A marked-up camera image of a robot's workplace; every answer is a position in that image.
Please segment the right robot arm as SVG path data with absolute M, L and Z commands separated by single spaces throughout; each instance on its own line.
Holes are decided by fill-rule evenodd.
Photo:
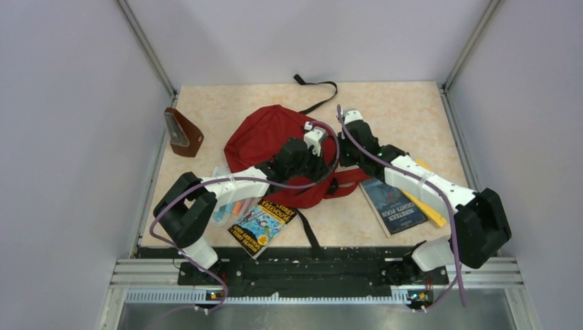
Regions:
M 393 146 L 380 146 L 361 118 L 340 115 L 342 164 L 356 165 L 368 176 L 408 193 L 450 224 L 450 236 L 425 241 L 403 264 L 405 278 L 422 283 L 431 270 L 446 265 L 480 268 L 512 237 L 500 196 L 490 188 L 472 190 L 424 168 Z

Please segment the red backpack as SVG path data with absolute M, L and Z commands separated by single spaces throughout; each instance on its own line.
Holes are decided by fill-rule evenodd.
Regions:
M 272 157 L 280 151 L 288 139 L 303 139 L 304 124 L 313 120 L 309 114 L 322 104 L 318 102 L 302 111 L 294 111 L 275 104 L 253 112 L 244 119 L 224 148 L 229 169 L 240 172 L 251 166 L 267 163 L 270 166 L 268 170 L 270 180 L 277 182 L 273 178 Z M 323 146 L 325 151 L 336 151 L 336 143 L 330 137 L 323 142 Z M 330 176 L 319 183 L 310 182 L 305 177 L 297 177 L 284 182 L 287 184 L 286 188 L 278 186 L 270 188 L 266 196 L 267 200 L 298 211 L 313 250 L 319 250 L 320 245 L 301 211 L 316 206 L 323 199 L 350 195 L 360 182 L 368 179 L 368 175 L 359 168 L 342 172 L 337 168 L 338 165 Z

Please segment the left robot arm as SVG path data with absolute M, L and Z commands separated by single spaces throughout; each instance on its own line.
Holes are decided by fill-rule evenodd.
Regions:
M 150 233 L 161 225 L 164 242 L 192 263 L 195 276 L 204 284 L 220 276 L 218 255 L 204 237 L 213 213 L 235 201 L 266 197 L 281 189 L 306 190 L 329 177 L 338 164 L 340 143 L 334 142 L 332 163 L 325 160 L 321 138 L 291 138 L 268 160 L 241 172 L 218 177 L 184 173 L 156 205 Z M 307 177 L 310 182 L 292 186 L 289 181 Z

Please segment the Treehouse paperback book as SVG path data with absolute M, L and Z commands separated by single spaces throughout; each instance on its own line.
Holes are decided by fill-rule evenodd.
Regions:
M 228 232 L 252 259 L 257 259 L 297 216 L 294 208 L 259 199 Z

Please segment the blue Nineteen Eighty-Four book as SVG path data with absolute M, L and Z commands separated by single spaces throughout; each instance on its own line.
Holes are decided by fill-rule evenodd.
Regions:
M 428 221 L 417 204 L 398 188 L 376 178 L 362 181 L 360 187 L 386 236 L 399 234 Z

